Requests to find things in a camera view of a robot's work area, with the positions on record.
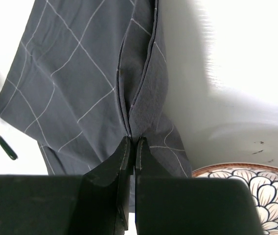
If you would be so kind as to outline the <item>dark grey checked cloth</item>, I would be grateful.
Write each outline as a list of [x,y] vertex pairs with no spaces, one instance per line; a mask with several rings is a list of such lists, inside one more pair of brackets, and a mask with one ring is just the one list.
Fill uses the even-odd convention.
[[50,175],[85,174],[123,137],[146,137],[191,175],[174,124],[157,0],[37,0],[0,92],[0,118],[35,139]]

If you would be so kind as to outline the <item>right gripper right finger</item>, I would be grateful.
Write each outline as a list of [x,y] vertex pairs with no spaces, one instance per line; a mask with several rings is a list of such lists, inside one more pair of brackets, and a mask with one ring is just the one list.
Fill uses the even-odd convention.
[[171,176],[146,138],[136,153],[139,235],[260,235],[252,196],[240,180]]

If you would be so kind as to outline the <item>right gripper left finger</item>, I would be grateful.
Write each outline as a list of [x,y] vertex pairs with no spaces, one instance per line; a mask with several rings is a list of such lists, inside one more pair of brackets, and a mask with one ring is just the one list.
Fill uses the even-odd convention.
[[128,230],[131,141],[82,178],[74,210],[74,234],[122,235]]

